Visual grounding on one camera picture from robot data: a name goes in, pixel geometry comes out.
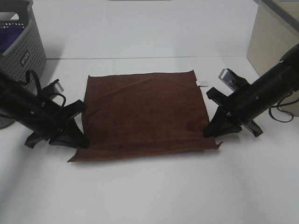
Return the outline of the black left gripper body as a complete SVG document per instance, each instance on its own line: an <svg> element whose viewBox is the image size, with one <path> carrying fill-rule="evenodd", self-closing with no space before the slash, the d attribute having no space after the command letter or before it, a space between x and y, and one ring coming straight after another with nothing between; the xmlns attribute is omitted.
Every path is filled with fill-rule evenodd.
<svg viewBox="0 0 299 224"><path fill-rule="evenodd" d="M48 141L59 135L66 135L66 126L69 120L86 110L86 104L81 100L64 107L57 115L52 115L48 111L43 111L44 117L37 120L25 121L24 125L31 129L33 133L27 137L25 145L29 148L40 141Z"/></svg>

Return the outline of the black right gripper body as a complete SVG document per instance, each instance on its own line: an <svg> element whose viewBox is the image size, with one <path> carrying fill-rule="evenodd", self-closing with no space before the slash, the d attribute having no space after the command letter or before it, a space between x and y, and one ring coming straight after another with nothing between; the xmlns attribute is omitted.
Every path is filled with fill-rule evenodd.
<svg viewBox="0 0 299 224"><path fill-rule="evenodd" d="M206 94L210 100L223 108L230 125L244 126L256 137L263 133L259 125L253 121L263 112L263 87L246 84L229 96L213 87Z"/></svg>

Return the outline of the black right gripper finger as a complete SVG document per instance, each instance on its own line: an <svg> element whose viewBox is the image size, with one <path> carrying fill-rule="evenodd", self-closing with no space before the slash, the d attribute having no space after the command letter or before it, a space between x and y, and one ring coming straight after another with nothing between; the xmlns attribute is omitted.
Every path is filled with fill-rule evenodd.
<svg viewBox="0 0 299 224"><path fill-rule="evenodd" d="M205 138L214 136L219 137L225 134L229 134L230 130L230 122L228 117L226 116L225 111L222 107L218 106L214 117L208 124L206 128L203 130L203 136Z"/></svg>
<svg viewBox="0 0 299 224"><path fill-rule="evenodd" d="M216 136L222 136L231 133L239 133L242 130L240 126L220 125L216 128Z"/></svg>

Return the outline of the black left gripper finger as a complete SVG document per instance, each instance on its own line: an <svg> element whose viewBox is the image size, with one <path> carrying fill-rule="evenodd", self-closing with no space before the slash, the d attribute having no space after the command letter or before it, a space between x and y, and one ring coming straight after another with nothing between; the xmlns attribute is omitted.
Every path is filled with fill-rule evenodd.
<svg viewBox="0 0 299 224"><path fill-rule="evenodd" d="M77 148L77 147L88 148L90 145L90 141L81 132L74 119L69 120L66 126L66 138L67 138L68 146L72 148Z"/></svg>
<svg viewBox="0 0 299 224"><path fill-rule="evenodd" d="M52 146L64 146L64 147L77 148L76 141L66 135L59 135L57 137L51 138L49 140L49 144Z"/></svg>

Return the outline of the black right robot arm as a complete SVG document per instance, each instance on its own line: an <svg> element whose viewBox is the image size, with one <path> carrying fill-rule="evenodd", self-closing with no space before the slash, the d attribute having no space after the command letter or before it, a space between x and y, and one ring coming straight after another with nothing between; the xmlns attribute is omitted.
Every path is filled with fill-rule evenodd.
<svg viewBox="0 0 299 224"><path fill-rule="evenodd" d="M231 69L223 69L219 79L233 92L225 96L213 87L206 93L218 108L203 136L239 133L244 126L258 137L263 131L254 118L299 89L299 47L291 48L252 84Z"/></svg>

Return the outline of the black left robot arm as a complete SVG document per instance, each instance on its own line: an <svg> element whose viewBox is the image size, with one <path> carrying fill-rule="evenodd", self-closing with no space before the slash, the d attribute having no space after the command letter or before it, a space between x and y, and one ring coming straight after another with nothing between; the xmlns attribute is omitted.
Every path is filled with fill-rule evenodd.
<svg viewBox="0 0 299 224"><path fill-rule="evenodd" d="M86 104L77 100L67 105L66 97L55 90L59 80L42 88L35 71L26 71L25 77L23 82L0 75L0 116L32 130L25 145L34 148L44 140L53 146L88 148L90 142L74 119Z"/></svg>

